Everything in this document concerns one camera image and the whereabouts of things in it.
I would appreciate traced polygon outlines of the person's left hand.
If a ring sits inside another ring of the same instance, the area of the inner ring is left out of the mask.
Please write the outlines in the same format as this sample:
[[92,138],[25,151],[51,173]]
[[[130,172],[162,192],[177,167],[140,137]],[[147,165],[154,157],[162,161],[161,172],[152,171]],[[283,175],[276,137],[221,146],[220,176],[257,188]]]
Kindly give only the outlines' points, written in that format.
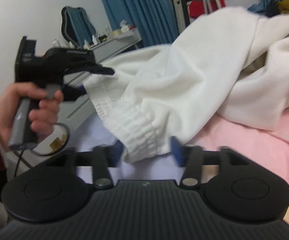
[[32,148],[52,134],[63,98],[55,86],[47,92],[30,82],[9,85],[0,97],[0,142],[4,150]]

